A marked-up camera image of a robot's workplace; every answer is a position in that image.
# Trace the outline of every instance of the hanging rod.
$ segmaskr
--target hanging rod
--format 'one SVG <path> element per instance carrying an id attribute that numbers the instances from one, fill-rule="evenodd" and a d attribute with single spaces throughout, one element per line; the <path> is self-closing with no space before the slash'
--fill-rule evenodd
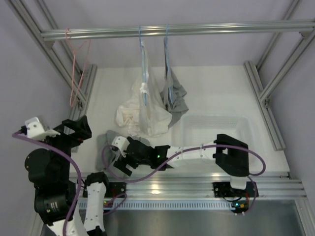
<path id="1" fill-rule="evenodd" d="M 169 25 L 168 35 L 194 35 L 218 33 L 262 33 L 262 32 L 289 32 L 312 31 L 314 20 L 285 20 L 244 23 L 214 23 L 195 25 Z M 165 36 L 166 26 L 142 26 L 141 36 Z M 41 36 L 45 41 L 65 40 L 64 29 L 44 30 Z M 96 29 L 70 29 L 68 36 L 71 39 L 88 38 L 123 38 L 138 37 L 139 26 L 109 27 Z"/>

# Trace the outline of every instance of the white cloth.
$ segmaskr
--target white cloth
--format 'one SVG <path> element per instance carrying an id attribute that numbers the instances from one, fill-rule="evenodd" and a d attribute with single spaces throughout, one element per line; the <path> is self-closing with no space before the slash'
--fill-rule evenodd
<path id="1" fill-rule="evenodd" d="M 128 132 L 131 135 L 158 136 L 167 132 L 172 115 L 164 109 L 147 51 L 143 42 L 141 45 L 144 50 L 143 62 L 146 68 L 143 71 L 145 72 L 145 82 L 142 81 L 141 76 L 134 82 L 131 88 L 131 98 L 117 109 L 116 123 L 121 127 L 129 125 Z"/>

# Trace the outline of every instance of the blue hanger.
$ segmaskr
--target blue hanger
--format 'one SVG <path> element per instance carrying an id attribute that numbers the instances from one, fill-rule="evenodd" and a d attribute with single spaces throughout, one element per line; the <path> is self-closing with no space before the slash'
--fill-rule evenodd
<path id="1" fill-rule="evenodd" d="M 166 25 L 166 37 L 165 37 L 165 56 L 166 56 L 166 66 L 167 66 L 167 75 L 170 77 L 171 68 L 169 66 L 169 59 L 168 59 L 168 24 Z M 171 104 L 173 104 L 172 98 L 172 87 L 168 87 L 168 96 Z"/>
<path id="2" fill-rule="evenodd" d="M 146 62 L 145 62 L 145 52 L 144 48 L 141 44 L 141 26 L 139 25 L 139 45 L 140 45 L 140 52 L 141 52 L 141 68 L 142 68 L 142 82 L 146 82 Z M 147 95 L 146 93 L 143 94 L 144 105 L 147 106 Z"/>

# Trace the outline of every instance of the garment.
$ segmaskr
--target garment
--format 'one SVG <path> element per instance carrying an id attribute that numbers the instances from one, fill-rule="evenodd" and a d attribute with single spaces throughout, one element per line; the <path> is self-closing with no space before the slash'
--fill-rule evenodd
<path id="1" fill-rule="evenodd" d="M 187 94 L 184 87 L 179 83 L 176 75 L 168 63 L 168 48 L 167 38 L 164 38 L 164 52 L 165 52 L 165 86 L 161 92 L 161 97 L 166 110 L 172 114 L 172 120 L 168 127 L 172 127 L 178 122 L 182 115 L 189 109 L 184 100 Z"/>
<path id="2" fill-rule="evenodd" d="M 95 168 L 98 171 L 104 170 L 104 164 L 102 161 L 102 150 L 106 145 L 112 144 L 113 140 L 117 136 L 122 136 L 120 133 L 117 133 L 113 130 L 108 130 L 105 134 L 99 135 L 96 139 L 97 142 L 97 158 L 96 158 L 96 166 Z M 134 140 L 139 140 L 143 144 L 150 146 L 150 142 L 147 139 L 140 138 L 137 136 L 132 137 Z M 107 149 L 104 153 L 105 158 L 107 159 L 108 163 L 111 163 L 117 156 L 120 156 L 120 152 L 114 152 L 111 149 Z"/>
<path id="3" fill-rule="evenodd" d="M 141 50 L 142 76 L 139 76 L 132 85 L 131 98 L 118 107 L 116 123 L 120 127 L 128 125 L 130 135 L 159 136 L 168 131 L 172 115 L 163 105 L 143 42 Z"/>

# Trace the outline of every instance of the cable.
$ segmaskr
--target cable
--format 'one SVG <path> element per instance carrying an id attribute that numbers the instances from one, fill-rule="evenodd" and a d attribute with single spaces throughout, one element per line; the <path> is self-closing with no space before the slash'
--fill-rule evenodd
<path id="1" fill-rule="evenodd" d="M 238 147 L 238 146 L 232 146 L 232 145 L 223 145 L 223 144 L 214 144 L 214 145 L 207 145 L 207 146 L 202 146 L 202 147 L 192 147 L 192 148 L 188 148 L 186 150 L 183 150 L 183 151 L 180 151 L 174 155 L 172 155 L 170 158 L 168 158 L 167 160 L 165 160 L 162 164 L 160 164 L 155 170 L 153 170 L 150 174 L 148 174 L 147 176 L 144 176 L 142 178 L 139 178 L 139 179 L 125 179 L 125 178 L 121 178 L 119 177 L 118 175 L 116 175 L 110 168 L 109 168 L 109 165 L 107 164 L 107 161 L 105 159 L 105 150 L 107 148 L 115 148 L 115 146 L 113 145 L 106 145 L 103 150 L 102 150 L 102 153 L 101 153 L 101 157 L 102 157 L 102 161 L 103 161 L 103 164 L 106 168 L 106 170 L 116 179 L 119 179 L 120 181 L 123 181 L 123 182 L 126 182 L 126 183 L 137 183 L 137 182 L 140 182 L 140 181 L 143 181 L 143 180 L 146 180 L 148 178 L 150 178 L 152 175 L 154 175 L 156 172 L 159 171 L 159 169 L 161 169 L 166 163 L 168 163 L 169 161 L 171 161 L 172 159 L 174 159 L 176 156 L 182 154 L 182 153 L 185 153 L 185 152 L 189 152 L 189 151 L 195 151 L 195 150 L 200 150 L 201 148 L 202 149 L 208 149 L 208 148 L 233 148 L 233 149 L 237 149 L 237 150 L 241 150 L 241 151 L 245 151 L 245 152 L 248 152 L 254 156 L 256 156 L 262 163 L 263 165 L 263 168 L 262 170 L 257 173 L 257 174 L 252 174 L 250 173 L 250 175 L 253 175 L 253 176 L 258 176 L 258 175 L 261 175 L 265 172 L 266 170 L 266 163 L 264 162 L 264 160 L 262 159 L 261 156 L 259 156 L 256 152 L 252 151 L 252 150 L 249 150 L 249 149 L 246 149 L 246 148 L 243 148 L 243 147 Z"/>
<path id="2" fill-rule="evenodd" d="M 246 193 L 246 202 L 247 202 L 247 204 L 250 203 L 250 195 L 248 193 Z"/>
<path id="3" fill-rule="evenodd" d="M 77 183 L 79 183 L 78 180 L 77 180 Z M 85 181 L 84 180 L 82 180 L 82 183 L 85 185 Z"/>
<path id="4" fill-rule="evenodd" d="M 257 198 L 257 185 L 256 185 L 256 183 L 252 180 L 252 178 L 251 178 L 250 176 L 247 176 L 247 178 L 250 179 L 250 181 L 251 181 L 251 183 L 252 183 L 252 185 L 253 185 L 253 187 L 254 187 L 254 198 L 253 198 L 253 200 L 252 200 L 252 204 L 250 205 L 250 207 L 249 207 L 248 210 L 246 211 L 246 212 L 249 212 L 249 211 L 252 209 L 254 203 L 256 202 L 256 198 Z"/>
<path id="5" fill-rule="evenodd" d="M 117 206 L 115 206 L 115 207 L 114 207 L 113 209 L 111 209 L 109 212 L 104 213 L 103 215 L 109 215 L 109 214 L 115 212 L 115 211 L 117 210 L 117 208 L 119 208 L 119 207 L 124 203 L 124 201 L 126 201 L 126 199 L 127 199 L 127 193 L 120 193 L 120 194 L 118 194 L 116 197 L 112 198 L 112 199 L 109 201 L 109 203 L 110 203 L 110 202 L 114 203 L 115 199 L 118 198 L 118 197 L 120 197 L 120 196 L 122 196 L 122 195 L 124 195 L 125 198 L 124 198 Z"/>
<path id="6" fill-rule="evenodd" d="M 237 198 L 237 199 L 235 199 L 235 200 L 228 200 L 228 199 L 226 199 L 224 196 L 222 196 L 221 195 L 221 198 L 223 198 L 224 200 L 226 200 L 227 202 L 229 202 L 229 203 L 234 203 L 234 202 L 237 202 L 237 201 L 239 201 L 239 200 L 241 200 L 242 199 L 242 197 L 239 197 L 239 198 Z"/>
<path id="7" fill-rule="evenodd" d="M 59 154 L 60 156 L 64 157 L 68 162 L 70 162 L 73 165 L 73 167 L 74 167 L 74 169 L 75 169 L 75 171 L 76 171 L 76 173 L 78 175 L 78 186 L 76 188 L 75 196 L 73 198 L 73 202 L 71 204 L 69 212 L 67 213 L 67 216 L 65 217 L 65 220 L 64 220 L 64 223 L 63 223 L 63 236 L 66 236 L 67 223 L 69 221 L 69 218 L 70 218 L 73 210 L 75 209 L 75 206 L 77 204 L 77 200 L 78 200 L 78 197 L 79 197 L 79 194 L 80 194 L 80 188 L 82 186 L 82 176 L 81 176 L 80 169 L 77 166 L 77 164 L 74 162 L 74 160 L 72 160 L 71 157 L 68 156 L 67 154 L 65 154 L 63 151 L 60 151 L 59 149 L 57 149 L 57 148 L 55 148 L 55 147 L 53 147 L 51 145 L 48 145 L 48 144 L 45 144 L 45 143 L 42 143 L 42 142 L 30 139 L 30 138 L 25 137 L 25 136 L 21 136 L 21 135 L 19 135 L 20 133 L 21 133 L 21 131 L 17 131 L 15 133 L 13 133 L 12 137 L 15 138 L 15 139 L 20 139 L 20 140 L 29 142 L 31 144 L 36 144 L 38 146 L 41 146 L 41 147 L 46 148 L 46 149 L 49 149 L 49 150 Z"/>
<path id="8" fill-rule="evenodd" d="M 83 180 L 82 180 L 82 182 L 84 183 L 84 181 L 83 181 Z M 77 180 L 77 184 L 79 184 L 78 180 Z M 84 185 L 85 185 L 85 183 L 84 183 Z M 84 186 L 83 186 L 83 185 L 81 185 L 81 188 L 84 188 Z"/>

